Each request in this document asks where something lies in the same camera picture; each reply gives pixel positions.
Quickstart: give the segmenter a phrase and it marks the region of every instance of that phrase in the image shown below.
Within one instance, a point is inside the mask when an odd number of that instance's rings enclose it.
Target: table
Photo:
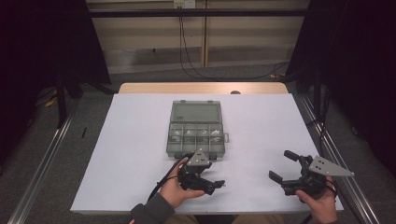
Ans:
[[[215,94],[231,91],[247,94]],[[177,208],[178,213],[214,215],[309,210],[296,196],[284,196],[283,189],[268,178],[270,169],[285,179],[300,176],[298,162],[283,157],[285,149],[317,155],[285,86],[208,82],[122,85],[120,93],[114,96],[71,211],[85,215],[122,214],[128,213],[135,204],[145,202],[155,183],[175,161],[167,157],[165,146],[171,103],[180,98],[220,100],[224,132],[231,134],[224,158],[203,172],[203,178],[208,180],[224,179],[226,187],[217,189],[212,196],[187,200]],[[337,209],[343,209],[339,200]]]

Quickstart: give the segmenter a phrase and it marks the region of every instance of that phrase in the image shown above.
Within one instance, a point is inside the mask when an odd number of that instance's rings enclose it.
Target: gray carpet floor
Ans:
[[[197,70],[202,76],[216,77],[215,80],[220,81],[276,81],[268,76],[246,79],[269,74],[273,68],[272,65],[250,65]],[[278,71],[279,74],[284,73],[285,68],[282,69]],[[197,77],[189,77],[182,70],[122,74],[112,75],[112,85],[107,86],[117,90],[124,82],[213,81],[210,78]],[[126,216],[83,216],[69,211],[112,101],[111,95],[106,95],[88,85],[81,87],[84,95],[78,101],[77,112],[71,120],[35,202],[24,220],[25,223],[128,223],[129,221],[129,217]],[[303,119],[308,122],[308,116],[301,103],[303,96],[297,94],[295,83],[287,83],[287,88],[293,93]],[[312,97],[312,91],[306,95]],[[37,100],[39,105],[31,126],[8,158],[4,173],[0,176],[0,223],[8,222],[56,132],[58,122],[56,104],[51,107],[40,104],[47,98]],[[68,96],[66,98],[67,107],[70,108],[75,100]],[[356,174],[355,179],[373,207],[379,222],[395,223],[396,181],[376,159],[366,141],[352,132],[353,124],[333,99],[330,100],[326,127],[348,168]],[[318,146],[318,134],[313,127],[309,128],[309,132]],[[358,212],[356,207],[353,205],[349,208],[346,203],[354,204],[354,202],[347,195],[342,181],[339,183],[340,189],[346,194],[345,198],[341,198],[346,210],[339,213],[340,223],[359,223],[351,211],[353,209]],[[306,216],[307,214],[287,214],[285,220],[287,223],[301,223]],[[200,220],[202,223],[221,224],[230,221],[230,217],[200,217]]]

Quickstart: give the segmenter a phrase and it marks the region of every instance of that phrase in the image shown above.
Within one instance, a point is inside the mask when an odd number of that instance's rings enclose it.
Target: person's left hand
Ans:
[[[178,163],[175,169],[168,176],[168,181],[166,181],[160,190],[160,194],[173,208],[177,208],[187,199],[198,198],[205,194],[203,190],[184,190],[178,183],[177,174],[180,166],[185,162],[185,160],[182,160]]]

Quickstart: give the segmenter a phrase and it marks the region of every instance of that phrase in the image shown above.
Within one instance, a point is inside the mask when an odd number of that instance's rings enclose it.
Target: beige wall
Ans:
[[[173,1],[88,0],[89,9],[173,8]],[[306,8],[309,0],[227,1],[196,0],[210,8]],[[211,63],[212,52],[221,48],[271,49],[273,61],[287,61],[294,49],[303,18],[233,17],[183,18],[188,47],[200,47],[202,65]],[[178,18],[93,19],[103,51],[170,49],[179,47]]]

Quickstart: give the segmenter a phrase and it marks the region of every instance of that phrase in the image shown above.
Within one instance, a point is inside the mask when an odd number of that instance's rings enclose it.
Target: dark sleeve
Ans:
[[[173,207],[159,193],[145,205],[140,203],[131,211],[132,219],[136,224],[164,223],[174,213]]]

